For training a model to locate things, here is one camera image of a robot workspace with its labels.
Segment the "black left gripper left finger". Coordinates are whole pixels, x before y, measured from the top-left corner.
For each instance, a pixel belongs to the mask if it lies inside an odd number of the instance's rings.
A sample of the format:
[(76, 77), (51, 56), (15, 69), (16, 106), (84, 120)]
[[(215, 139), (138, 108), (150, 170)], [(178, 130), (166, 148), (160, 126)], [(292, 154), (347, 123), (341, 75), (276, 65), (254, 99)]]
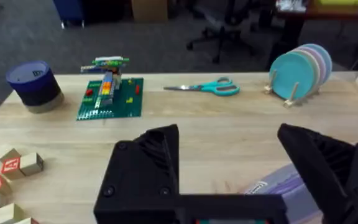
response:
[(171, 124), (116, 143), (94, 212), (162, 207), (179, 194), (179, 130)]

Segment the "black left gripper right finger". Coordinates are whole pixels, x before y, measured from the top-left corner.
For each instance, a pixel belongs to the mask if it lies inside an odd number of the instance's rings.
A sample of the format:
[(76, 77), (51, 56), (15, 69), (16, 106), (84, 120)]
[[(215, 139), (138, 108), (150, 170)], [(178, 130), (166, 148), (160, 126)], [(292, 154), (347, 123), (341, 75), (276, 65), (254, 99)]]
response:
[(358, 224), (358, 143), (285, 123), (277, 137), (321, 210), (322, 222)]

